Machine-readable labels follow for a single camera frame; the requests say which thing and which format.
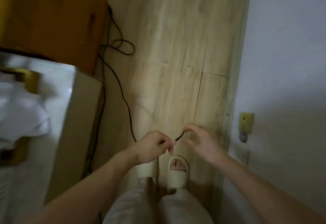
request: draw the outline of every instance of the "power cord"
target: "power cord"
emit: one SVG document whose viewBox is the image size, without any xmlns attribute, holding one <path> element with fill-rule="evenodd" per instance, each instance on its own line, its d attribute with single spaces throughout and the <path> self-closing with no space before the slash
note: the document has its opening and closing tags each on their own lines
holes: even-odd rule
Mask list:
<svg viewBox="0 0 326 224">
<path fill-rule="evenodd" d="M 103 49 L 103 53 L 102 55 L 99 54 L 99 57 L 101 59 L 101 62 L 102 62 L 102 77 L 103 77 L 103 81 L 104 81 L 104 87 L 103 87 L 103 93 L 104 93 L 104 103 L 103 103 L 103 106 L 102 106 L 102 109 L 101 109 L 101 113 L 100 113 L 100 117 L 99 117 L 99 121 L 98 121 L 98 124 L 97 124 L 97 128 L 96 128 L 96 138 L 95 138 L 95 144 L 94 144 L 94 149 L 92 151 L 92 155 L 90 157 L 90 162 L 89 162 L 89 166 L 88 166 L 88 170 L 89 170 L 89 173 L 92 173 L 92 162 L 93 162 L 93 158 L 94 158 L 94 155 L 95 155 L 95 151 L 96 151 L 96 146 L 97 146 L 97 142 L 98 142 L 98 132 L 99 132 L 99 127 L 100 127 L 100 123 L 101 123 L 101 119 L 102 119 L 102 116 L 103 116 L 103 112 L 104 112 L 104 107 L 105 107 L 105 104 L 106 104 L 106 92 L 105 92 L 105 72 L 104 72 L 104 65 L 108 66 L 108 68 L 112 71 L 112 73 L 114 74 L 115 78 L 117 79 L 117 82 L 119 84 L 119 87 L 120 87 L 120 91 L 121 91 L 121 95 L 122 95 L 122 99 L 124 100 L 124 102 L 126 103 L 127 107 L 128 107 L 128 114 L 129 114 L 129 122 L 130 122 L 130 131 L 131 131 L 131 135 L 132 135 L 132 138 L 134 139 L 135 142 L 137 142 L 136 138 L 135 138 L 135 135 L 134 135 L 134 131 L 133 131 L 133 128 L 132 128 L 132 118 L 131 118 L 131 111 L 130 111 L 130 107 L 128 105 L 128 102 L 125 100 L 124 98 L 124 94 L 123 94 L 123 90 L 122 90 L 122 86 L 121 86 L 121 83 L 120 83 L 120 80 L 117 76 L 117 74 L 115 73 L 115 71 L 112 69 L 112 67 L 110 65 L 108 65 L 108 63 L 106 61 L 104 61 L 104 55 L 105 55 L 105 52 L 106 52 L 106 49 L 108 47 L 112 48 L 112 49 L 115 49 L 117 51 L 119 51 L 120 53 L 124 54 L 124 55 L 127 55 L 127 56 L 131 56 L 135 53 L 136 49 L 135 49 L 135 46 L 128 40 L 124 40 L 123 36 L 122 36 L 122 32 L 120 30 L 120 28 L 118 27 L 118 25 L 116 24 L 116 22 L 114 21 L 113 19 L 113 12 L 112 12 L 112 8 L 108 5 L 108 13 L 110 15 L 110 22 L 108 24 L 108 31 L 107 31 L 107 42 L 105 45 L 101 45 L 101 49 Z M 111 23 L 113 23 L 115 25 L 115 27 L 118 29 L 119 33 L 120 33 L 120 39 L 116 39 L 116 40 L 113 40 L 111 42 L 111 44 L 109 44 L 109 34 L 110 34 L 110 27 L 111 27 Z M 121 47 L 121 45 L 126 42 L 128 44 L 130 44 L 133 48 L 133 51 L 131 53 L 126 53 L 122 50 L 120 50 L 119 48 Z M 181 139 L 182 135 L 184 134 L 185 132 L 182 132 L 182 134 L 177 138 L 175 139 L 175 141 L 178 141 Z M 98 214 L 98 217 L 99 217 L 99 220 L 100 220 L 100 223 L 102 223 L 102 215 L 101 215 L 101 212 Z"/>
</svg>

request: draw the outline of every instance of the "yellow wall outlet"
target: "yellow wall outlet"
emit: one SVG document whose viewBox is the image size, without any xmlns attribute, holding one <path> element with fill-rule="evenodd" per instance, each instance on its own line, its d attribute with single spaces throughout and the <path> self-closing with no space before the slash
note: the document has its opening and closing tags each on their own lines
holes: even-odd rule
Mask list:
<svg viewBox="0 0 326 224">
<path fill-rule="evenodd" d="M 254 124 L 254 117 L 254 113 L 241 112 L 239 117 L 239 131 L 250 134 Z"/>
</svg>

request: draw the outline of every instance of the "hand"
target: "hand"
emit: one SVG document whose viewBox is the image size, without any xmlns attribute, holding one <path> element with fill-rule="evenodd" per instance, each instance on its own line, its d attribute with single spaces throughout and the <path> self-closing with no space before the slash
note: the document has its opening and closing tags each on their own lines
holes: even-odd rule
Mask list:
<svg viewBox="0 0 326 224">
<path fill-rule="evenodd" d="M 190 139 L 183 139 L 196 153 L 210 164 L 216 164 L 219 160 L 228 157 L 222 146 L 218 143 L 218 139 L 214 137 L 208 130 L 201 125 L 194 123 L 187 125 L 183 131 L 192 131 L 199 137 L 196 143 Z"/>
<path fill-rule="evenodd" d="M 132 145 L 129 150 L 135 156 L 136 165 L 149 163 L 166 150 L 172 151 L 175 141 L 160 131 L 148 132 L 142 139 Z"/>
</svg>

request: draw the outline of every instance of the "person's left hand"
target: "person's left hand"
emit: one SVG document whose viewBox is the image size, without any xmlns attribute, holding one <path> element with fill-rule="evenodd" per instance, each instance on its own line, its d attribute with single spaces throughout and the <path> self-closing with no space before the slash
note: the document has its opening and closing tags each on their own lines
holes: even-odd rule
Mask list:
<svg viewBox="0 0 326 224">
<path fill-rule="evenodd" d="M 128 149 L 135 156 L 135 163 L 139 165 L 153 161 L 166 150 L 173 152 L 174 144 L 175 141 L 162 132 L 151 131 Z"/>
</svg>

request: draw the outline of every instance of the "wooden floor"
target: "wooden floor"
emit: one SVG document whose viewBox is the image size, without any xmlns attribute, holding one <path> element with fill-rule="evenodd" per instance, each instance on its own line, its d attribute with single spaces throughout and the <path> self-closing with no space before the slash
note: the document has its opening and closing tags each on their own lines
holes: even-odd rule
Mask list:
<svg viewBox="0 0 326 224">
<path fill-rule="evenodd" d="M 136 139 L 159 130 L 177 138 L 186 123 L 216 134 L 225 113 L 230 57 L 242 0 L 109 0 L 133 56 L 108 49 L 105 60 L 117 73 L 128 101 Z M 111 38 L 118 38 L 112 28 Z M 131 50 L 128 45 L 123 50 Z M 107 104 L 94 167 L 133 143 L 128 110 L 116 79 L 106 70 Z M 190 165 L 190 192 L 208 207 L 213 169 L 181 142 L 175 154 Z M 159 158 L 159 185 L 166 184 L 168 154 Z M 136 185 L 132 169 L 117 195 Z"/>
</svg>

